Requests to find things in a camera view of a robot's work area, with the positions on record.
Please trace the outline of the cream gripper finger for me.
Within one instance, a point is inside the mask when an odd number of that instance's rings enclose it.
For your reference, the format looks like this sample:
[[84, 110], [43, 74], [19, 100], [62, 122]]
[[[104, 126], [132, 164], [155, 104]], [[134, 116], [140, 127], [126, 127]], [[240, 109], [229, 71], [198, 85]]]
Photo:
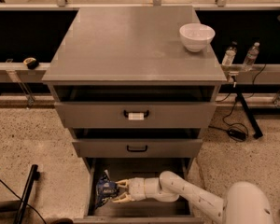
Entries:
[[133, 202], [133, 201], [134, 201], [134, 198], [127, 192], [120, 194], [120, 196], [118, 196], [112, 200], [113, 203], [129, 203], [129, 202]]
[[127, 189], [129, 187], [130, 181], [128, 179], [123, 179], [120, 181], [117, 181], [116, 184], [119, 188]]

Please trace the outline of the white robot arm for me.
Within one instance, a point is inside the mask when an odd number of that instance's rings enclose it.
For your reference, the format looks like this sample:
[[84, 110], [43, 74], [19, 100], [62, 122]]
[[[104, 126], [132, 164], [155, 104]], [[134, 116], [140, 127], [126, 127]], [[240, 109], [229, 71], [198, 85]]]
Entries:
[[234, 183], [223, 198], [171, 171], [164, 171], [154, 178], [123, 179], [116, 184], [124, 192], [114, 198], [113, 203], [145, 199], [169, 203], [183, 197], [216, 224], [274, 224], [268, 198], [259, 187], [249, 182]]

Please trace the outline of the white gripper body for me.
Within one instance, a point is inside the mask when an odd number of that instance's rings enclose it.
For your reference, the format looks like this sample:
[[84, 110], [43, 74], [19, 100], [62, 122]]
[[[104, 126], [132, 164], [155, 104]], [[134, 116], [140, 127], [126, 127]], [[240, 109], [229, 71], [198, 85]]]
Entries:
[[158, 178], [132, 178], [129, 180], [128, 193], [132, 201], [156, 198], [161, 187]]

